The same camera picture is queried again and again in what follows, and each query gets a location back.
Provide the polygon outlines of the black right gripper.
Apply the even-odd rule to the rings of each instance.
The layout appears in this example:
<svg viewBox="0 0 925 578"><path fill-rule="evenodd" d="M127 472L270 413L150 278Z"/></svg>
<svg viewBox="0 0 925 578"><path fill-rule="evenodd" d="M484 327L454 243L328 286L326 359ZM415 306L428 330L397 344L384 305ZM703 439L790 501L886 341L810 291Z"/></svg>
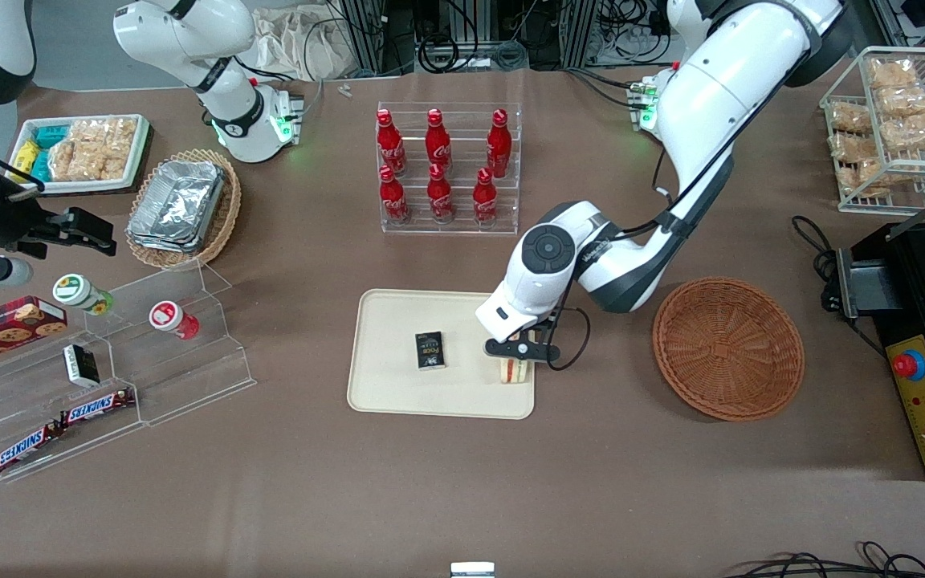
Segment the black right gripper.
<svg viewBox="0 0 925 578"><path fill-rule="evenodd" d="M0 189L0 251L16 252L32 258L47 256L47 244L83 246L106 256L115 256L113 224L77 207L48 217L38 201L35 188ZM62 235L32 234L49 223Z"/></svg>

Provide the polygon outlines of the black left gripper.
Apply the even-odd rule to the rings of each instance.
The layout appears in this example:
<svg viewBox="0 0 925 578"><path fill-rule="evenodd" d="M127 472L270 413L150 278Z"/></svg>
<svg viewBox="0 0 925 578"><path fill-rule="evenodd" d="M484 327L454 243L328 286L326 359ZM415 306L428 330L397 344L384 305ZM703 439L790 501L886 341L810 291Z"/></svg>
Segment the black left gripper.
<svg viewBox="0 0 925 578"><path fill-rule="evenodd" d="M561 310L550 310L542 315L535 324L528 327L530 332L537 332L537 343L550 347L553 340L553 330L558 325ZM524 341L524 330L519 330L509 336L510 343L520 344Z"/></svg>

